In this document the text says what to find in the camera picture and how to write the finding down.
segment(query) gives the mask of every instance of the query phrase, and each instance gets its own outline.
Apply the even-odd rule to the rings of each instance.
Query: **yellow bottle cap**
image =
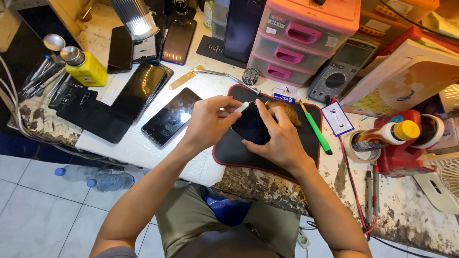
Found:
[[[394,134],[401,140],[411,140],[418,138],[421,130],[419,130],[419,126],[415,122],[405,120],[394,125]]]

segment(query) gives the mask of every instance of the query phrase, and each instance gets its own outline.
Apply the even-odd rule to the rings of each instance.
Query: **khaki shorts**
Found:
[[[202,232],[227,230],[198,193],[199,185],[172,188],[158,208],[156,220],[164,254],[169,258],[180,246]],[[300,215],[254,201],[243,223],[251,223],[262,241],[285,258],[295,257]]]

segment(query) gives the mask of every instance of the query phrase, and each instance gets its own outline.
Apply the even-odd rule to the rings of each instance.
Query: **hand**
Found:
[[[243,140],[242,142],[247,149],[284,168],[297,179],[311,166],[315,168],[314,160],[304,151],[298,131],[290,122],[284,109],[274,107],[268,111],[259,99],[255,103],[264,124],[268,128],[271,140],[265,145],[257,145]]]
[[[179,144],[191,148],[196,155],[215,145],[241,117],[241,112],[234,112],[240,106],[240,101],[222,95],[197,101],[186,133]]]

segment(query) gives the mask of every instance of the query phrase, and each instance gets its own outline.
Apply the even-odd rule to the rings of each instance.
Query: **plastic water bottle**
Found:
[[[89,180],[86,185],[98,192],[113,192],[129,189],[134,184],[134,177],[130,174],[100,174]]]
[[[110,169],[102,170],[100,168],[85,167],[78,165],[67,165],[54,171],[55,175],[61,176],[65,181],[78,182],[93,179],[100,173],[111,174]]]

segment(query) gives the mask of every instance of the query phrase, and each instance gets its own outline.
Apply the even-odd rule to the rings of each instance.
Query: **person's left hand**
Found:
[[[196,155],[215,145],[230,126],[241,117],[241,112],[235,112],[240,106],[242,106],[240,101],[222,95],[197,101],[186,133],[179,145]]]

